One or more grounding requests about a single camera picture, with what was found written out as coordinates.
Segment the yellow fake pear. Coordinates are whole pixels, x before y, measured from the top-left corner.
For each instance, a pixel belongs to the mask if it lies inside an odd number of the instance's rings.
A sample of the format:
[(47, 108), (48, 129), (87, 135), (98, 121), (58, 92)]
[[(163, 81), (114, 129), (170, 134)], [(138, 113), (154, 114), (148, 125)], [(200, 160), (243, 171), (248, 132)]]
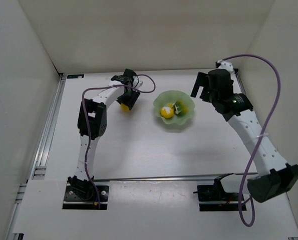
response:
[(127, 105), (123, 104), (123, 103), (120, 104), (120, 108), (124, 112), (129, 112), (130, 111), (129, 107)]

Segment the green yellow fake fruit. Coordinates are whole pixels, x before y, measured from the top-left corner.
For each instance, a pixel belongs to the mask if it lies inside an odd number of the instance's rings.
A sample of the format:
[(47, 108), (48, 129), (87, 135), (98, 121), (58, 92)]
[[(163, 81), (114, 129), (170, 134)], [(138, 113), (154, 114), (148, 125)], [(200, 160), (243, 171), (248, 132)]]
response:
[(174, 103), (173, 109), (174, 109), (174, 114), (177, 116), (183, 116), (188, 111), (187, 106), (180, 99)]

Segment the yellow peeled fake fruit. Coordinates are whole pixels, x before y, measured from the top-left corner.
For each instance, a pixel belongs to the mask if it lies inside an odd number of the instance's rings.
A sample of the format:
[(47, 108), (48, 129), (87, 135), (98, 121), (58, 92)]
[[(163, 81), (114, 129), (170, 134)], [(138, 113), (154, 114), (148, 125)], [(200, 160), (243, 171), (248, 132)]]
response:
[(163, 106), (160, 109), (160, 115), (165, 119), (170, 119), (174, 116), (174, 109), (173, 107)]

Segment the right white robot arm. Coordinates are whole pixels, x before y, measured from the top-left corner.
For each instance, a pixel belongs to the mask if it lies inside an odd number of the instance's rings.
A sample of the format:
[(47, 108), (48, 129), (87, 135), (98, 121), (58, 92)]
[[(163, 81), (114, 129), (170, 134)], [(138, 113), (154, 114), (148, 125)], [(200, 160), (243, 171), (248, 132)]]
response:
[(298, 180), (298, 165), (290, 165), (265, 135), (247, 96), (234, 93), (232, 72), (231, 63), (226, 61), (208, 73), (199, 72), (191, 96), (195, 98), (202, 89), (200, 99), (211, 103), (236, 131), (253, 157), (257, 174), (246, 177), (245, 182), (242, 175), (223, 174), (215, 178), (213, 192), (219, 197), (243, 193), (263, 203), (291, 190)]

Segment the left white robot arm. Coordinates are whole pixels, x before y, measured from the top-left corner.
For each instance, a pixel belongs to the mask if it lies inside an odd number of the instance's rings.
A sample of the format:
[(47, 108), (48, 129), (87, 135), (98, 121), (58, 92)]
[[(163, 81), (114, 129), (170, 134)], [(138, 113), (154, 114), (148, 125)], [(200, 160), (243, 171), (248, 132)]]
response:
[(97, 144), (107, 128), (108, 107), (118, 102), (130, 111), (140, 95), (138, 89), (142, 84), (133, 70), (125, 69), (122, 75), (113, 76), (108, 86), (83, 91), (77, 124), (81, 140), (78, 165), (74, 176), (68, 178), (74, 191), (83, 198), (98, 193), (93, 182), (93, 165)]

